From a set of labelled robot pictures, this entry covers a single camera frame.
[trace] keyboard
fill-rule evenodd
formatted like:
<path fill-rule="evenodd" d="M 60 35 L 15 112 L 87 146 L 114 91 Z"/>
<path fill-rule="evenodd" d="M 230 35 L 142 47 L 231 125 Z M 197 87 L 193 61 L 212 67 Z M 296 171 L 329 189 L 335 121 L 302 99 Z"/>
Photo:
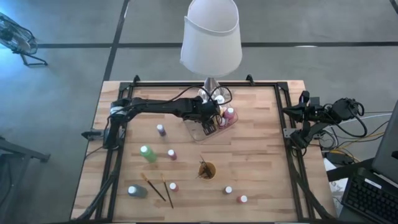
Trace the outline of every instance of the keyboard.
<path fill-rule="evenodd" d="M 375 223 L 398 224 L 398 189 L 364 168 L 348 179 L 341 203 Z"/>

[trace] concrete floor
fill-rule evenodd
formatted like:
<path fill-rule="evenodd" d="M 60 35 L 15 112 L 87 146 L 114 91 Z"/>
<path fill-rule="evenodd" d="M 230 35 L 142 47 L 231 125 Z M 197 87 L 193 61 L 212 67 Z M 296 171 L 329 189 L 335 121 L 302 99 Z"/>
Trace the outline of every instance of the concrete floor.
<path fill-rule="evenodd" d="M 0 0 L 0 11 L 41 44 L 112 43 L 124 0 Z M 180 42 L 189 0 L 131 0 L 120 43 Z M 236 0 L 243 42 L 398 41 L 398 15 L 389 0 Z M 390 111 L 398 100 L 397 47 L 245 48 L 225 80 L 305 80 L 322 103 L 356 98 L 368 111 Z M 69 218 L 110 49 L 39 49 L 49 66 L 25 67 L 0 49 L 0 135 L 51 153 L 32 162 L 12 223 Z M 179 64 L 179 49 L 118 49 L 110 80 L 202 79 Z M 373 130 L 388 116 L 365 119 Z M 345 124 L 360 133 L 355 122 Z M 356 144 L 359 159 L 378 141 Z"/>

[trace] fan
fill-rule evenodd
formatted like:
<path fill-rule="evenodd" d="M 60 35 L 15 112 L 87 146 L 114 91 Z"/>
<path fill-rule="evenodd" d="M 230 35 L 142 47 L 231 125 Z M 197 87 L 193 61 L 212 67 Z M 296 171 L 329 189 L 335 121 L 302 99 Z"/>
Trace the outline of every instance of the fan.
<path fill-rule="evenodd" d="M 30 30 L 21 27 L 12 19 L 0 12 L 0 44 L 19 54 L 24 65 L 48 65 L 43 59 L 32 56 L 37 52 L 37 43 Z M 34 58 L 41 63 L 28 63 L 26 57 Z"/>

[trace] wooden tabletop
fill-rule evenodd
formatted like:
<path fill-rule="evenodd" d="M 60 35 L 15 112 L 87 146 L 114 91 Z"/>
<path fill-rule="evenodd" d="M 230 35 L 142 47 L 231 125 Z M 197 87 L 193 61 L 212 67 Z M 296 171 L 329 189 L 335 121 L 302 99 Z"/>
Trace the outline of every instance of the wooden tabletop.
<path fill-rule="evenodd" d="M 303 81 L 287 81 L 292 104 L 305 89 Z M 120 82 L 104 82 L 94 128 L 103 129 L 110 103 L 117 99 Z M 135 88 L 133 96 L 168 100 L 185 88 Z M 223 133 L 201 144 L 189 135 L 183 121 L 171 114 L 139 114 L 127 126 L 126 143 L 114 211 L 114 222 L 273 222 L 296 221 L 289 171 L 282 140 L 274 89 L 271 87 L 231 87 L 232 106 L 239 120 Z M 197 90 L 184 94 L 192 97 Z M 156 125 L 163 124 L 166 137 L 159 136 Z M 100 147 L 92 141 L 87 153 Z M 150 164 L 139 154 L 149 145 L 158 155 Z M 177 160 L 171 161 L 167 151 L 173 149 Z M 216 166 L 216 177 L 205 181 L 195 178 L 200 155 Z M 72 218 L 79 216 L 100 189 L 106 151 L 101 149 L 87 158 L 76 193 Z M 304 157 L 310 188 L 320 203 L 335 215 L 326 170 L 319 148 L 309 147 Z M 167 199 L 164 202 L 142 180 L 143 172 Z M 178 192 L 170 192 L 171 208 L 160 174 L 166 182 L 177 183 Z M 147 198 L 128 196 L 127 188 L 139 184 L 148 190 Z M 230 195 L 222 189 L 231 186 Z M 236 197 L 247 195 L 248 202 L 236 203 Z M 305 200 L 300 193 L 303 210 Z M 106 215 L 109 196 L 103 215 Z"/>

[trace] white lampshade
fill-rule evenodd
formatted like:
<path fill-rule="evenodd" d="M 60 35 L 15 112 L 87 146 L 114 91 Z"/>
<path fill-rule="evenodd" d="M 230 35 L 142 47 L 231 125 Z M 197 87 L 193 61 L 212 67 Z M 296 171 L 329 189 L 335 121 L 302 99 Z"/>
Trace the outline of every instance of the white lampshade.
<path fill-rule="evenodd" d="M 185 16 L 180 62 L 191 72 L 221 77 L 242 61 L 239 12 L 232 0 L 193 0 Z"/>

